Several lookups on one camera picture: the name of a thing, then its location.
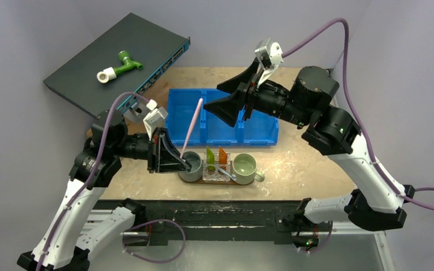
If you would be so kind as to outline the green toothpaste tube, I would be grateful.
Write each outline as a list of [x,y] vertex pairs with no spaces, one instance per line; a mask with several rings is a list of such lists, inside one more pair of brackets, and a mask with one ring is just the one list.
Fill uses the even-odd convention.
[[209,148],[209,146],[206,147],[206,155],[207,155],[207,158],[206,158],[207,170],[208,171],[214,171],[215,170],[215,167],[214,167],[215,155],[212,152],[211,148]]

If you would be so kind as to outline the clear plastic blister pack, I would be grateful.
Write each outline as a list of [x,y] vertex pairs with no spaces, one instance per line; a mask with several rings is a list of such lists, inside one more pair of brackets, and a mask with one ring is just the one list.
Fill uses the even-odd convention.
[[[207,170],[207,162],[206,162],[206,158],[207,155],[206,153],[204,153],[203,158],[202,158],[202,162],[203,162],[203,174],[202,174],[202,178],[204,181],[230,181],[231,179],[229,177],[227,177],[226,175],[220,173],[217,170],[217,167],[220,167],[219,165],[219,159],[218,159],[218,153],[214,152],[215,155],[215,170],[214,171],[208,171]],[[231,155],[228,154],[228,159],[227,159],[227,170],[228,173],[232,174],[232,166],[231,166]]]

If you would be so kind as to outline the grey mug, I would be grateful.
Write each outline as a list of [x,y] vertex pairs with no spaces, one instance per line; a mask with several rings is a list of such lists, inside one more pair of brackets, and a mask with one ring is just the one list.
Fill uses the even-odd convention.
[[186,182],[196,182],[203,174],[203,164],[200,155],[193,151],[186,151],[183,159],[191,165],[190,172],[179,172],[178,176]]

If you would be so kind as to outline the brown oval wooden tray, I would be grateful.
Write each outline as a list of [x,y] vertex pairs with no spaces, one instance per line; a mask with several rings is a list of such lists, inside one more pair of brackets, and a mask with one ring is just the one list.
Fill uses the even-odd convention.
[[204,181],[203,178],[199,178],[196,181],[186,181],[183,178],[180,177],[180,180],[184,183],[190,183],[190,184],[200,184],[200,185],[230,185],[230,186],[245,186],[242,184],[239,184],[233,180],[230,181]]

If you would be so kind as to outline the pink toothbrush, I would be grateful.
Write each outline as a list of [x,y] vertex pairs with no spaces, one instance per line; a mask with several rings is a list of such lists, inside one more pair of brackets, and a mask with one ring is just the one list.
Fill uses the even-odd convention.
[[188,145],[188,142],[189,142],[189,140],[190,140],[190,136],[191,136],[191,134],[192,134],[192,132],[193,132],[193,129],[194,129],[195,124],[196,124],[196,122],[197,122],[197,119],[198,119],[198,117],[199,117],[199,113],[200,113],[200,111],[201,111],[202,104],[203,104],[203,98],[200,98],[200,99],[198,100],[198,103],[197,103],[197,105],[196,105],[196,109],[195,109],[195,111],[194,111],[193,117],[192,117],[191,122],[190,122],[190,124],[189,124],[189,128],[188,128],[188,131],[187,131],[187,134],[186,134],[186,138],[185,138],[185,141],[184,141],[184,144],[183,144],[183,149],[182,149],[182,152],[181,152],[180,158],[183,158],[183,155],[184,155],[184,153],[185,153],[185,149],[186,149],[186,147],[187,147],[187,145]]

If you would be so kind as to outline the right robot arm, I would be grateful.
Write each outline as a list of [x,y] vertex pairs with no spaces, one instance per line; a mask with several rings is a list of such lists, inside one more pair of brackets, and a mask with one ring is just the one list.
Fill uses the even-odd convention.
[[407,218],[405,196],[411,185],[382,178],[383,167],[370,157],[363,130],[347,111],[331,105],[339,84],[317,66],[302,68],[291,89],[265,80],[259,61],[217,88],[227,96],[208,102],[204,109],[229,126],[247,120],[253,111],[294,124],[312,148],[336,163],[354,182],[349,195],[328,199],[304,199],[294,221],[303,230],[325,221],[350,221],[361,229],[400,229]]

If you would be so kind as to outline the blue divided plastic bin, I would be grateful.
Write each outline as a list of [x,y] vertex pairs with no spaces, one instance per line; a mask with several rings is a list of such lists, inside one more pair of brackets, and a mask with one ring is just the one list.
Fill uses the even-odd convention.
[[[227,96],[216,89],[170,89],[168,94],[166,128],[175,146],[182,147],[197,102],[211,102]],[[239,112],[235,127],[228,126],[215,115],[202,109],[189,138],[188,146],[274,146],[279,137],[279,121],[258,111],[242,121]]]

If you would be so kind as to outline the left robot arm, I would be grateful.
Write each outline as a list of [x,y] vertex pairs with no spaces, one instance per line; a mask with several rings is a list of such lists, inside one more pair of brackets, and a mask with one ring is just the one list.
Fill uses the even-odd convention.
[[92,125],[92,137],[76,157],[60,207],[40,243],[17,261],[25,270],[88,270],[90,262],[126,230],[151,232],[146,207],[125,199],[88,234],[82,229],[96,202],[121,169],[123,158],[145,160],[150,173],[189,172],[165,128],[151,135],[128,134],[117,110],[103,111]]

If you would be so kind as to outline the white toothbrush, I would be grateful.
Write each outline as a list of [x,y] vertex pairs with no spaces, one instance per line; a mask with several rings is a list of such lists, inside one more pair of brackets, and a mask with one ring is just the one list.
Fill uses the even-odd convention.
[[217,167],[217,170],[218,170],[220,173],[222,173],[222,174],[226,175],[227,177],[229,177],[231,180],[233,180],[233,181],[236,180],[236,176],[235,176],[234,174],[230,174],[230,173],[228,173],[225,169],[223,169],[223,168],[221,168],[221,167]]

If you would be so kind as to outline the light green mug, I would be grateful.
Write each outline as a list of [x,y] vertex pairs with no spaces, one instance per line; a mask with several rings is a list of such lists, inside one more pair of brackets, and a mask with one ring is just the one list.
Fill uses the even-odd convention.
[[241,153],[232,161],[232,173],[239,185],[248,185],[254,181],[263,182],[265,175],[258,170],[257,161],[253,155]]

